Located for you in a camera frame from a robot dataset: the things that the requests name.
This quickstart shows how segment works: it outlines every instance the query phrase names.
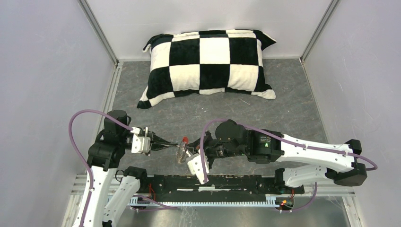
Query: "enclosure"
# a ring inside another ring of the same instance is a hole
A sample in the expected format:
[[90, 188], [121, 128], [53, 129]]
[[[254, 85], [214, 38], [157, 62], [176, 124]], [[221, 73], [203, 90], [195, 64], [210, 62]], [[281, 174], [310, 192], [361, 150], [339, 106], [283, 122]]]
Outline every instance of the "enclosure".
[[[375, 0], [3, 2], [1, 226], [72, 226], [86, 172], [68, 126], [82, 109], [124, 110], [130, 126], [149, 127], [178, 143], [184, 136], [198, 139], [205, 123], [216, 118], [315, 142], [358, 139], [362, 155], [379, 166], [358, 187], [319, 184], [314, 203], [297, 213], [241, 206], [126, 209], [118, 226], [400, 226], [400, 199], [393, 196], [401, 184], [400, 10], [400, 2]], [[219, 92], [137, 108], [155, 64], [142, 51], [151, 37], [229, 29], [260, 30], [277, 41], [260, 56], [274, 100]], [[85, 158], [102, 128], [98, 115], [76, 119], [73, 134]], [[189, 175], [175, 152], [126, 153], [118, 169]], [[278, 168], [301, 165], [262, 165], [243, 156], [216, 159], [210, 174], [271, 176]], [[118, 184], [112, 181], [109, 195]], [[305, 185], [296, 206], [307, 203], [313, 190]]]

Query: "checkered pillow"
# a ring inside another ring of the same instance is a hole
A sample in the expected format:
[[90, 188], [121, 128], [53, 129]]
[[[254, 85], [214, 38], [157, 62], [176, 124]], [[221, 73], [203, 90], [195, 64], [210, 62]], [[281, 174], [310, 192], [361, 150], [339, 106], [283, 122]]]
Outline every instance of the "checkered pillow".
[[275, 99], [265, 83], [262, 50], [276, 41], [258, 30], [213, 30], [152, 37], [148, 86], [138, 108], [192, 93], [237, 92]]

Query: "black square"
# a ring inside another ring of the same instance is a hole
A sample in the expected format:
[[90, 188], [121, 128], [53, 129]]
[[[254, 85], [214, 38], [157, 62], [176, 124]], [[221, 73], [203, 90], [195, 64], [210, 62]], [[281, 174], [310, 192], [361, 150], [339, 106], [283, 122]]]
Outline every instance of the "black square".
[[199, 35], [200, 38], [228, 38], [228, 34]]
[[148, 97], [148, 99], [172, 91], [173, 85], [170, 79], [169, 67], [157, 68], [150, 72], [148, 80], [148, 91], [146, 92], [146, 96]]
[[152, 43], [152, 50], [159, 44], [171, 42], [172, 39], [173, 39], [172, 36], [171, 37], [162, 37], [162, 38], [157, 39], [154, 43]]
[[199, 90], [184, 90], [184, 91], [175, 91], [174, 96], [175, 97], [183, 97], [183, 96], [188, 96], [190, 94], [199, 94]]
[[247, 95], [252, 94], [252, 91], [238, 90], [238, 89], [233, 89], [230, 87], [226, 87], [226, 89], [224, 89], [224, 92], [240, 93], [240, 94], [247, 94]]
[[152, 107], [152, 104], [150, 104], [149, 100], [147, 100], [147, 101], [139, 101], [138, 105], [137, 105], [138, 109], [149, 109], [151, 107]]
[[218, 34], [226, 34], [225, 30], [209, 30], [209, 31], [200, 31], [200, 35], [218, 35]]
[[229, 79], [230, 65], [228, 64], [200, 65], [200, 90], [227, 87]]
[[170, 66], [200, 63], [199, 38], [171, 42]]
[[263, 74], [263, 67], [259, 66], [258, 81], [256, 82], [256, 87], [254, 91], [262, 92], [271, 89], [270, 85], [266, 84]]
[[255, 38], [229, 38], [229, 40], [231, 64], [259, 65]]

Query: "gray mat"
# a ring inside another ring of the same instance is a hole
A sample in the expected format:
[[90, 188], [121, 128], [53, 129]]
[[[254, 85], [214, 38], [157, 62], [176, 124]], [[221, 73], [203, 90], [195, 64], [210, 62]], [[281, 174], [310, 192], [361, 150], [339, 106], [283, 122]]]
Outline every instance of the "gray mat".
[[[265, 77], [276, 92], [275, 100], [234, 93], [190, 96], [163, 100], [143, 110], [137, 103], [148, 81], [150, 62], [125, 62], [122, 68], [113, 109], [125, 110], [132, 117], [131, 126], [145, 127], [171, 142], [187, 136], [190, 142], [201, 136], [210, 120], [229, 118], [258, 128], [280, 131], [300, 139], [326, 142], [322, 121], [298, 59], [263, 60]], [[212, 135], [217, 124], [210, 127]], [[119, 169], [128, 166], [145, 168], [148, 174], [189, 174], [186, 164], [177, 164], [175, 149], [155, 151], [150, 157], [127, 153]], [[246, 157], [216, 159], [210, 174], [266, 174], [279, 167], [301, 166], [299, 163], [258, 165]]]

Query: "white bracket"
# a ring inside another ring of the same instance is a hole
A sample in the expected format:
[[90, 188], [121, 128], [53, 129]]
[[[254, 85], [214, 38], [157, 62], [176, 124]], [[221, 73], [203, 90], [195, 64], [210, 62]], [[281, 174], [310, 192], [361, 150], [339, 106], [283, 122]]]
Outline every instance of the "white bracket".
[[[203, 174], [201, 155], [200, 154], [192, 155], [191, 157], [188, 157], [186, 159], [186, 162], [191, 174], [196, 175], [200, 184], [204, 184], [203, 180], [205, 180], [205, 175]], [[206, 173], [208, 174], [209, 164], [207, 157], [205, 157], [205, 168], [206, 168]]]
[[131, 153], [145, 153], [150, 150], [150, 138], [144, 136], [137, 136], [134, 134], [132, 138]]
[[120, 186], [104, 209], [103, 221], [108, 222], [111, 220], [112, 226], [116, 227], [132, 195], [139, 188], [140, 182], [138, 179], [133, 176], [123, 177]]
[[[110, 183], [114, 178], [116, 169], [111, 168], [107, 172], [103, 171], [103, 167], [92, 166], [93, 173], [93, 191], [90, 197], [87, 213], [85, 215], [85, 227], [98, 227], [102, 226], [103, 208], [105, 207], [107, 193], [109, 191]], [[82, 203], [79, 207], [78, 216], [75, 219], [73, 227], [78, 227], [81, 222], [82, 211], [84, 204], [89, 193], [89, 174], [85, 185], [84, 196]]]
[[284, 155], [277, 159], [278, 162], [301, 162], [318, 166], [324, 166], [337, 172], [348, 172], [354, 169], [352, 163], [355, 161], [352, 156], [345, 156], [330, 152], [312, 150], [308, 147], [328, 148], [332, 150], [345, 151], [346, 153], [353, 153], [348, 144], [326, 144], [317, 143], [307, 140], [300, 140], [284, 134], [284, 139], [306, 145], [307, 148], [296, 147], [294, 145], [281, 142], [281, 150]]
[[327, 168], [315, 165], [306, 165], [298, 168], [285, 168], [283, 179], [285, 185], [297, 188], [303, 184], [311, 184], [315, 182], [329, 183], [333, 180], [325, 176]]

